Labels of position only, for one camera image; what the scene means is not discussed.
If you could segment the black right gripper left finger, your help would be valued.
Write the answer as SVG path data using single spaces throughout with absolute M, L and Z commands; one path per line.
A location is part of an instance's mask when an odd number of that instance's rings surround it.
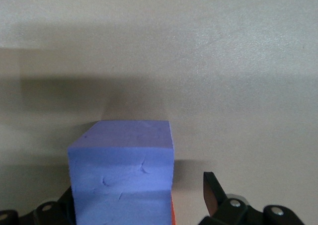
M 20 216 L 16 210 L 1 210 L 2 225 L 74 225 L 76 223 L 71 188 L 57 200 L 41 204 L 31 212 Z

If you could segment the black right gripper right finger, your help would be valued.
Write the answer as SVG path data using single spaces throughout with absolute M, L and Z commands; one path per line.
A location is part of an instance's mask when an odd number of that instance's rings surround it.
M 203 197 L 209 215 L 202 225 L 302 225 L 303 221 L 289 208 L 267 205 L 260 212 L 239 198 L 224 192 L 213 172 L 203 173 Z

